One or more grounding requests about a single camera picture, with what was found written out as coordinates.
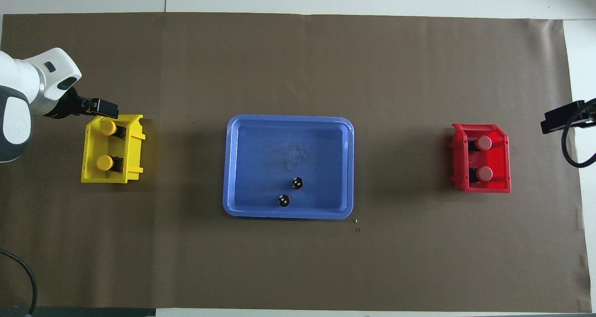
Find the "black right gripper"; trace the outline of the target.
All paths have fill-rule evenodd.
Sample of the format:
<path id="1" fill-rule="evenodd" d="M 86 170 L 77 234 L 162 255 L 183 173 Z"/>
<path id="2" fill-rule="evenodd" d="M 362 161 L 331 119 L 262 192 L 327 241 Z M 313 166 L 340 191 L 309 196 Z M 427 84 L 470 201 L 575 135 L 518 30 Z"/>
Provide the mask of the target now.
<path id="1" fill-rule="evenodd" d="M 585 101 L 575 101 L 545 112 L 545 119 L 541 122 L 542 133 L 548 134 L 562 130 L 573 113 L 584 104 L 585 113 L 580 113 L 572 121 L 570 128 L 587 128 L 587 123 L 596 122 L 596 98 L 590 99 L 586 103 Z"/>

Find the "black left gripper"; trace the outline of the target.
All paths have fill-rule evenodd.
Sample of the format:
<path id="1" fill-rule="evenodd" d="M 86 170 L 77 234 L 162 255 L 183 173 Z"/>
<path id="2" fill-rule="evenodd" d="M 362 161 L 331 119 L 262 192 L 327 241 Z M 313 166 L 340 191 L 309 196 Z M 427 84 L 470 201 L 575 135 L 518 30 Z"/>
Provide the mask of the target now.
<path id="1" fill-rule="evenodd" d="M 88 99 L 77 94 L 75 87 L 66 90 L 57 104 L 45 117 L 62 119 L 70 115 L 96 115 L 108 118 L 118 118 L 118 105 L 104 99 Z"/>

